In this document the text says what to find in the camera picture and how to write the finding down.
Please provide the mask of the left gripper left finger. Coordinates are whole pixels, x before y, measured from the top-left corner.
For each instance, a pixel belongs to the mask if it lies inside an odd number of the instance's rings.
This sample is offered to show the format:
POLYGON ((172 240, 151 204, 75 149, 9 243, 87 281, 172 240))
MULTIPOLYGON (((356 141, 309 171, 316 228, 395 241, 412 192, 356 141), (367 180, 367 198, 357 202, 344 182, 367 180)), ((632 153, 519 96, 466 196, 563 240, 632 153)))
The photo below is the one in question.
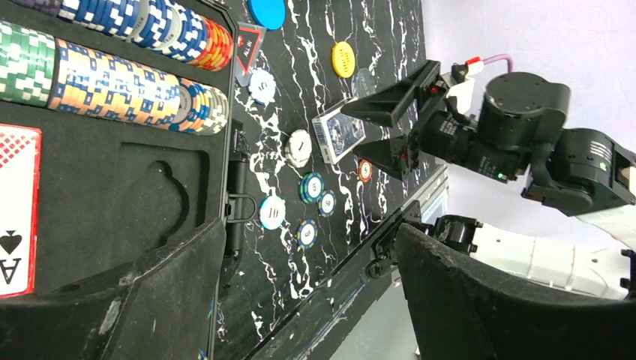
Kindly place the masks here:
POLYGON ((196 359, 213 349, 222 220, 45 295, 1 301, 3 359, 196 359))

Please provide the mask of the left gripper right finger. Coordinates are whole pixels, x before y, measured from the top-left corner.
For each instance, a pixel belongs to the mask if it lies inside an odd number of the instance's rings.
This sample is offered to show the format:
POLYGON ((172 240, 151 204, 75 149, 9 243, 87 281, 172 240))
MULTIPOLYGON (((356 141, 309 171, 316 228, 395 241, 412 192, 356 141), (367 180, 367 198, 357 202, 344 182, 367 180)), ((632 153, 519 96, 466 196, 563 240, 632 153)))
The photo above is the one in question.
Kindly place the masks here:
POLYGON ((531 283, 408 223, 398 268, 423 359, 633 359, 635 303, 531 283))

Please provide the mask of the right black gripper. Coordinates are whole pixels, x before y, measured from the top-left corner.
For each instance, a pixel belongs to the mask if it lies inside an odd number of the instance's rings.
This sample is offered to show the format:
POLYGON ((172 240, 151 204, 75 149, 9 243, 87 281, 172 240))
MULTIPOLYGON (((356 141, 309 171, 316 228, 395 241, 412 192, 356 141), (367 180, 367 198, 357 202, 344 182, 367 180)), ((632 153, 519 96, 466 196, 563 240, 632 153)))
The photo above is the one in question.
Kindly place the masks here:
POLYGON ((489 179, 506 183, 531 170, 551 183, 547 162, 566 123, 571 89, 527 72, 511 72, 486 86, 476 123, 448 100, 442 109, 440 62, 427 60, 410 75, 375 94, 350 101, 340 111, 355 119, 393 127, 416 105, 418 115, 434 112, 417 136, 365 142, 353 149, 388 176, 404 182, 419 166, 419 150, 489 179))

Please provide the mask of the blue playing card deck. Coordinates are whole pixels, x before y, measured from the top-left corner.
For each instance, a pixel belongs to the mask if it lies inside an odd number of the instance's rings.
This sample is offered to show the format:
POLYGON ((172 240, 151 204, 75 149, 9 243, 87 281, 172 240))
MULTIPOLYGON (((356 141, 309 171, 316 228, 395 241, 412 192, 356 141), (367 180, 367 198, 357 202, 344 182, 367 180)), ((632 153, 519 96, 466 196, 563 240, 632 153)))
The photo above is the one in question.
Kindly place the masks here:
POLYGON ((319 152, 325 164, 337 164, 366 139, 365 123, 341 112, 356 97, 343 99, 312 119, 319 152))

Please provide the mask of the white chip marked one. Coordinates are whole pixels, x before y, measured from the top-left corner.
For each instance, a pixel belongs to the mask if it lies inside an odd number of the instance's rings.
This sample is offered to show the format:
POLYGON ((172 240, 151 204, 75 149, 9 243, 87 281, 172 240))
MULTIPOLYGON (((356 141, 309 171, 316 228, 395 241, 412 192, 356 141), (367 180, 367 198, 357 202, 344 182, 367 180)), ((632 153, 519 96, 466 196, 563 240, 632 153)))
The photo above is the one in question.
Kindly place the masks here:
POLYGON ((285 158, 290 166, 300 169, 310 160, 312 148, 311 135, 303 129, 295 130, 286 142, 285 158))

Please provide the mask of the white chip marked five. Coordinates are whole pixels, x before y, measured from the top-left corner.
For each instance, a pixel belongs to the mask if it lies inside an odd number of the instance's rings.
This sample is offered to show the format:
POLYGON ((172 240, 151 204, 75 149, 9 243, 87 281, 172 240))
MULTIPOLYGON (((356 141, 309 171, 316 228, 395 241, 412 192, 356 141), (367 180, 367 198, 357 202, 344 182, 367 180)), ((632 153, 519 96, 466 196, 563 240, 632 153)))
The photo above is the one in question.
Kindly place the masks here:
POLYGON ((251 74, 248 90, 258 104, 267 105, 275 99, 275 78, 266 69, 257 68, 251 74))

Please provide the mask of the red playing card deck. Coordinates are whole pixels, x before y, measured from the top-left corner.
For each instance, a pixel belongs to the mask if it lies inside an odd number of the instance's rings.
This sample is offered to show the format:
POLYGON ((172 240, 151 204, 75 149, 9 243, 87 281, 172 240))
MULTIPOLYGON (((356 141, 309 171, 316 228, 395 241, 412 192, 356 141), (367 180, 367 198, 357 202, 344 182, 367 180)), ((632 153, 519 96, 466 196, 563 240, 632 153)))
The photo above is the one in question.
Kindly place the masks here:
POLYGON ((35 289, 41 130, 1 125, 1 297, 35 289))

